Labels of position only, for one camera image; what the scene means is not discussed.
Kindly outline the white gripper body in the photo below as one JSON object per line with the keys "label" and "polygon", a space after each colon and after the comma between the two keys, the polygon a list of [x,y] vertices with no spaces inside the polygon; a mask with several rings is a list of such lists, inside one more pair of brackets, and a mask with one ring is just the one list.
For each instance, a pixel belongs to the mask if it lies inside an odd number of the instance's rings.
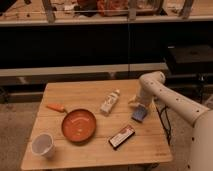
{"label": "white gripper body", "polygon": [[150,93],[146,91],[139,91],[128,101],[128,104],[133,107],[143,106],[148,108],[151,102],[152,95]]}

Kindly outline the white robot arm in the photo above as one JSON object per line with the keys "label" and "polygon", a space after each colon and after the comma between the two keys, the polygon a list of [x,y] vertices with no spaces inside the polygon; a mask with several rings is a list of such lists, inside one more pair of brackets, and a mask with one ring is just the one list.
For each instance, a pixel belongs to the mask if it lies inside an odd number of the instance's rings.
{"label": "white robot arm", "polygon": [[165,85],[161,71],[139,77],[140,89],[129,103],[148,107],[157,97],[193,127],[188,171],[213,171],[213,109],[187,98]]}

